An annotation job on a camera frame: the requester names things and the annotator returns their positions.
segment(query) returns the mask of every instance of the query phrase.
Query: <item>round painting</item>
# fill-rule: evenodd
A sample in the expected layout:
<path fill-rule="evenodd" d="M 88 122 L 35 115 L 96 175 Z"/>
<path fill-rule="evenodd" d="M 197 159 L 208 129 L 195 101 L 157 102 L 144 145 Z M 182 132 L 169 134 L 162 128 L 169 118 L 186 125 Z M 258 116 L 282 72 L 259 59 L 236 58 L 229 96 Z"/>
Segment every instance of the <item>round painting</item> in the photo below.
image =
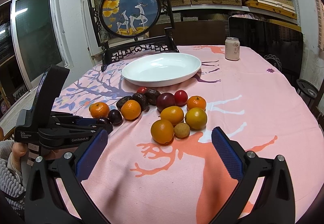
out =
<path fill-rule="evenodd" d="M 155 24 L 160 9 L 159 0 L 102 0 L 99 14 L 109 32 L 138 36 Z"/>

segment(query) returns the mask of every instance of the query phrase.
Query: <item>screw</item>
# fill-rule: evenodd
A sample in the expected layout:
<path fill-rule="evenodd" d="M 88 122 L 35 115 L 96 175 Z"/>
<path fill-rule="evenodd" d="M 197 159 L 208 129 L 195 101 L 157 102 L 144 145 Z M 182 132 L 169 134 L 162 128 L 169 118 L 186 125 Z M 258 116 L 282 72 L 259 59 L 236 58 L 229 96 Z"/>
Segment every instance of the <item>screw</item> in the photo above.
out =
<path fill-rule="evenodd" d="M 254 158 L 255 157 L 255 152 L 248 151 L 247 156 L 250 157 L 250 158 Z"/>
<path fill-rule="evenodd" d="M 35 159 L 35 161 L 37 163 L 41 162 L 42 160 L 43 160 L 43 157 L 41 157 L 41 156 L 37 156 L 36 159 Z"/>
<path fill-rule="evenodd" d="M 280 162 L 283 162 L 285 160 L 285 158 L 281 154 L 278 155 L 277 158 Z"/>
<path fill-rule="evenodd" d="M 71 157 L 72 157 L 72 153 L 70 153 L 70 152 L 67 152 L 64 154 L 65 159 L 70 159 Z"/>

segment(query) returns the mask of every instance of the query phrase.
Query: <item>glass pane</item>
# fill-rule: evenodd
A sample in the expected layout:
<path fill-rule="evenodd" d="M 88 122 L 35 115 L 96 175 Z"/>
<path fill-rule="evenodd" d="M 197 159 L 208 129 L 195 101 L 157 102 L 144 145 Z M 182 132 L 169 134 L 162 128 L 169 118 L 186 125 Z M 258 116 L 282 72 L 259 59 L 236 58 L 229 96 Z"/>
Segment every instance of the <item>glass pane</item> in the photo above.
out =
<path fill-rule="evenodd" d="M 29 80 L 62 62 L 56 43 L 50 0 L 17 0 L 16 29 L 19 49 Z"/>

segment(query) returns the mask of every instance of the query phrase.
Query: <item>shelf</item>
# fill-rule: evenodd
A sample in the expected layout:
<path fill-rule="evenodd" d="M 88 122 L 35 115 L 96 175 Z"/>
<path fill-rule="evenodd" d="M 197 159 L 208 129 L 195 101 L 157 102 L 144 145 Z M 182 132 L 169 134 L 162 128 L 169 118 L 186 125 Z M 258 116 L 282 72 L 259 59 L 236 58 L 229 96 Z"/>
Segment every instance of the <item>shelf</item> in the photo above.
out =
<path fill-rule="evenodd" d="M 194 5 L 182 5 L 182 6 L 173 6 L 172 11 L 183 11 L 183 10 L 193 10 L 193 9 L 227 9 L 227 10 L 235 10 L 235 11 L 245 11 L 250 13 L 258 13 L 263 15 L 268 15 L 272 17 L 276 17 L 293 24 L 297 24 L 297 20 L 289 18 L 287 16 L 277 14 L 274 12 L 270 12 L 263 9 L 246 7 L 246 6 L 237 6 L 237 5 L 213 5 L 213 4 L 194 4 Z"/>

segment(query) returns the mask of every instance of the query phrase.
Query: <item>window frame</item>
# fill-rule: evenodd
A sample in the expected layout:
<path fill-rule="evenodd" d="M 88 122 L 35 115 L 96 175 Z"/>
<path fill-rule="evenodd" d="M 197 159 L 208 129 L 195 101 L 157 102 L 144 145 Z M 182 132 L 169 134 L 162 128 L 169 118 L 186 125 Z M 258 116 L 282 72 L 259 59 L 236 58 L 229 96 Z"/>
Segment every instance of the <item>window frame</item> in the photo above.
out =
<path fill-rule="evenodd" d="M 17 29 L 16 29 L 16 1 L 18 0 L 11 0 L 11 11 L 10 11 L 10 24 L 11 24 L 11 34 L 12 34 L 12 39 L 13 39 L 13 45 L 14 45 L 14 50 L 16 54 L 16 59 L 18 61 L 18 65 L 21 71 L 21 74 L 23 76 L 24 82 L 28 88 L 29 91 L 34 89 L 35 87 L 38 86 L 43 74 L 38 76 L 34 80 L 30 80 L 27 74 L 27 71 L 25 69 L 25 65 L 20 53 L 20 48 L 19 48 L 19 42 L 18 42 L 18 37 L 17 37 Z M 59 24 L 59 16 L 58 16 L 58 10 L 59 10 L 59 3 L 58 0 L 49 0 L 50 3 L 50 11 L 51 11 L 51 19 L 52 19 L 52 24 L 53 24 L 53 29 L 54 29 L 54 35 L 56 39 L 56 43 L 59 49 L 59 53 L 62 58 L 62 62 L 58 64 L 58 66 L 61 67 L 69 67 L 71 66 L 67 52 L 68 48 L 64 44 L 64 31 L 61 30 L 60 24 Z"/>

